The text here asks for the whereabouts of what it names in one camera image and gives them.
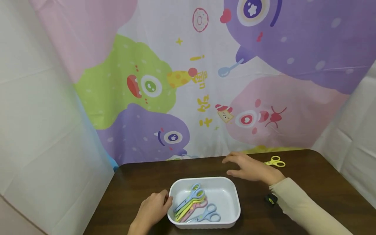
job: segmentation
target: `white plastic tray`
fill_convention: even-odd
[[[217,206],[220,214],[219,222],[203,220],[198,223],[180,223],[174,220],[174,208],[176,208],[188,195],[192,185],[199,183],[208,198],[208,204]],[[170,188],[170,196],[174,197],[172,207],[167,213],[168,219],[180,229],[228,229],[235,225],[240,216],[240,203],[235,184],[226,177],[205,177],[179,179]],[[190,218],[200,215],[205,208],[197,208]]]

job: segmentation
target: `yellow star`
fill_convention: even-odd
[[[177,39],[176,43],[178,43],[179,45],[182,45],[182,42],[183,40],[180,40],[180,38]]]

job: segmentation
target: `beige sleeve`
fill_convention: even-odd
[[[286,178],[269,187],[278,197],[283,213],[302,226],[311,235],[351,235],[329,213],[317,205],[299,185]]]

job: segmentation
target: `pink scissors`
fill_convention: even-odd
[[[201,203],[195,203],[191,206],[191,208],[189,209],[189,211],[184,215],[184,217],[179,221],[179,222],[185,222],[189,216],[191,216],[191,214],[193,214],[194,210],[196,210],[196,208],[204,208],[206,207],[206,205],[208,204],[208,197],[205,196],[205,199],[203,202]]]

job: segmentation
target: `spoon illustration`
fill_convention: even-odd
[[[239,64],[241,64],[244,59],[239,60],[236,64],[231,67],[223,67],[218,70],[218,75],[220,77],[227,77],[230,74],[231,70],[235,69]]]

